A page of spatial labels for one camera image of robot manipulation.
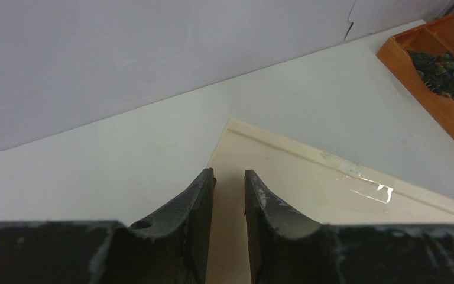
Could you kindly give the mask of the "cream drawer organizer cabinet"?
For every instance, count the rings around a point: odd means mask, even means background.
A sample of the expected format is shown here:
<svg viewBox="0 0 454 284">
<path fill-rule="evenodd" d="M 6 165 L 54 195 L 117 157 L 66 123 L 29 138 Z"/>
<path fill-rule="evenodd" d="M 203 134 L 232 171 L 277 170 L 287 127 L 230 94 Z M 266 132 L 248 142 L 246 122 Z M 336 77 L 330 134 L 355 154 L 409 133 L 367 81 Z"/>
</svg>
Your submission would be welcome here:
<svg viewBox="0 0 454 284">
<path fill-rule="evenodd" d="M 230 119 L 209 167 L 216 185 L 207 283 L 250 283 L 244 176 L 322 224 L 454 224 L 454 199 Z"/>
</svg>

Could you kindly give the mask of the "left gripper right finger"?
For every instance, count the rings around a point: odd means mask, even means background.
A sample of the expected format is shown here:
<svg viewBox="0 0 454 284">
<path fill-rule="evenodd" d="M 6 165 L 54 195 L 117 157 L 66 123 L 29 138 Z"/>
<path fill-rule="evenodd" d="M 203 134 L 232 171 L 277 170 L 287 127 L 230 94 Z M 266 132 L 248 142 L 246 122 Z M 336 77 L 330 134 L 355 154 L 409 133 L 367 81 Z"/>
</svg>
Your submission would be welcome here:
<svg viewBox="0 0 454 284">
<path fill-rule="evenodd" d="M 454 283 L 454 224 L 321 224 L 244 176 L 252 283 Z"/>
</svg>

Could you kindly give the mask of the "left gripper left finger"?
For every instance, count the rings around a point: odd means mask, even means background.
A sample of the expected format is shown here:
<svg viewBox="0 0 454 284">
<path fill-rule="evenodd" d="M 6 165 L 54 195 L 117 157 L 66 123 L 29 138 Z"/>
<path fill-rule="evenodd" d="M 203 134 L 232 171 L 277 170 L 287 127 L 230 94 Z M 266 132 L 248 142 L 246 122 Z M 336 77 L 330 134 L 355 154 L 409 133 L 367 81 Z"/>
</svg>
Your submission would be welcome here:
<svg viewBox="0 0 454 284">
<path fill-rule="evenodd" d="M 213 169 L 204 169 L 130 226 L 2 221 L 0 283 L 204 283 L 215 184 Z"/>
</svg>

